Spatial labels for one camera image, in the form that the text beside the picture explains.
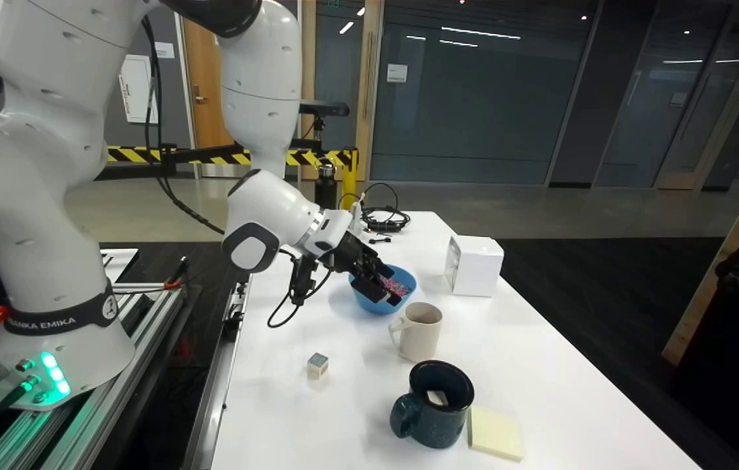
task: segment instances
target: white table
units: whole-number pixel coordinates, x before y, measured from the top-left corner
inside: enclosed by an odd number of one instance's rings
[[[380,247],[390,265],[415,273],[412,299],[437,303],[448,324],[440,358],[475,384],[475,405],[516,416],[525,459],[474,453],[467,437],[433,453],[398,439],[390,410],[408,393],[405,363],[388,324],[359,312],[346,277],[307,303],[286,329],[267,317],[286,292],[290,262],[257,277],[235,346],[214,469],[239,470],[660,470],[698,469],[590,361],[585,361],[508,282],[495,299],[454,299],[441,286],[453,231],[412,215],[405,235]],[[307,378],[311,352],[329,356],[325,384]]]

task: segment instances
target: dark floor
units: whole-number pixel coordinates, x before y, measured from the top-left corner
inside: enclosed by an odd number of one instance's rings
[[[517,241],[505,277],[709,470],[739,454],[672,394],[660,350],[722,241]]]

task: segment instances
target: green light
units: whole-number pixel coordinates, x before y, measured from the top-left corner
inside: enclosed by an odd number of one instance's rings
[[[40,358],[47,368],[59,368],[59,361],[56,361],[56,356],[52,352],[42,352],[42,358]]]

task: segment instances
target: white cup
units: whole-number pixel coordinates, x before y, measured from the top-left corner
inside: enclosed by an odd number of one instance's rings
[[[399,358],[432,358],[441,337],[441,308],[432,303],[410,303],[402,317],[390,324]]]

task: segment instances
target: sticky note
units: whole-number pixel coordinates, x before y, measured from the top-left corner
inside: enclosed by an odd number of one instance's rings
[[[522,459],[522,437],[513,418],[485,408],[471,408],[467,412],[471,446],[502,459]]]

